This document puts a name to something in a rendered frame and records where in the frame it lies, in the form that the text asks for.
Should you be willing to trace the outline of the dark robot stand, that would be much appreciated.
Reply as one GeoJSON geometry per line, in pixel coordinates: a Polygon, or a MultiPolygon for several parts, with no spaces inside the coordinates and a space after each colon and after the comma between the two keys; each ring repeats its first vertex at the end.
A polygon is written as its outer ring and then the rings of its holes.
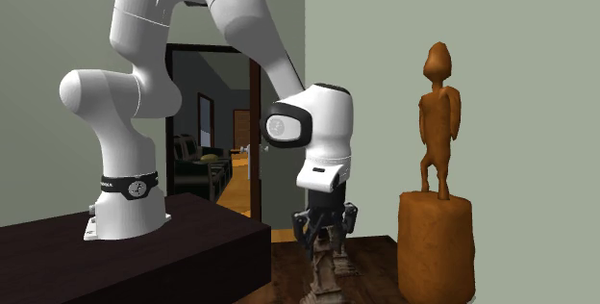
{"type": "Polygon", "coordinates": [[[190,194],[124,241],[84,241],[88,214],[0,227],[0,304],[234,304],[271,280],[268,225],[190,194]]]}

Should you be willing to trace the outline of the brown wooden door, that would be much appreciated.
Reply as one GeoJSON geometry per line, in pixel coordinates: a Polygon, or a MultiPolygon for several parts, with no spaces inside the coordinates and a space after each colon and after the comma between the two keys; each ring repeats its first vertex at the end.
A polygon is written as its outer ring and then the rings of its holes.
{"type": "Polygon", "coordinates": [[[235,149],[240,149],[250,143],[251,115],[249,110],[233,111],[233,130],[233,147],[235,149]]]}

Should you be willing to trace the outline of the dark brown tower figurine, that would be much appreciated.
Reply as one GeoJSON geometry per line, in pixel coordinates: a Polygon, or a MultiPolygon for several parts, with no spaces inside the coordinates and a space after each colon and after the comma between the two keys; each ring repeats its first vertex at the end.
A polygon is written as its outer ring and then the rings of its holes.
{"type": "Polygon", "coordinates": [[[356,266],[350,261],[335,226],[322,228],[313,243],[312,281],[310,291],[299,304],[354,304],[343,293],[337,279],[360,276],[356,266]]]}

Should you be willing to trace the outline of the orange-brown figure statue on pedestal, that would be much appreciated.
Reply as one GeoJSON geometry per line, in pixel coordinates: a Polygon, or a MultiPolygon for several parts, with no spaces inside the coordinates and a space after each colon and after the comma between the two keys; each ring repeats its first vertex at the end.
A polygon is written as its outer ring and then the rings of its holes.
{"type": "Polygon", "coordinates": [[[476,291],[472,204],[448,187],[462,110],[460,92],[444,84],[451,73],[451,55],[439,41],[423,66],[432,90],[418,102],[421,187],[399,196],[398,289],[410,304],[467,304],[476,291]]]}

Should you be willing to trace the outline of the dark framed window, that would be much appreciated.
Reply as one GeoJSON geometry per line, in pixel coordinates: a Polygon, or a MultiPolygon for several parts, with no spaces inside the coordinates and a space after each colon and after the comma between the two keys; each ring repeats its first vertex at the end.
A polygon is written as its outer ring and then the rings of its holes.
{"type": "Polygon", "coordinates": [[[214,104],[201,92],[197,93],[197,139],[200,146],[214,147],[214,104]]]}

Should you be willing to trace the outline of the black sofa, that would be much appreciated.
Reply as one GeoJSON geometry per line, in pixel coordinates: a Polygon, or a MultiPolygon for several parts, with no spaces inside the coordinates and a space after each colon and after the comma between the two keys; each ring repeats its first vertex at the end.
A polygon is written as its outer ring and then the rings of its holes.
{"type": "Polygon", "coordinates": [[[199,146],[192,135],[174,137],[174,194],[192,193],[214,203],[233,176],[232,159],[222,148],[199,146]]]}

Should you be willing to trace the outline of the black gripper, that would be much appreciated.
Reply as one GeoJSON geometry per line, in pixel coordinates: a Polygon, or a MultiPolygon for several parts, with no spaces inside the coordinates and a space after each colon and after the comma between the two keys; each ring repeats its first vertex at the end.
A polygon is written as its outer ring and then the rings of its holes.
{"type": "Polygon", "coordinates": [[[310,261],[322,223],[334,223],[333,247],[336,252],[341,251],[346,236],[354,232],[359,209],[352,202],[345,202],[345,193],[346,183],[330,193],[308,190],[308,209],[292,215],[294,237],[306,249],[310,261]]]}

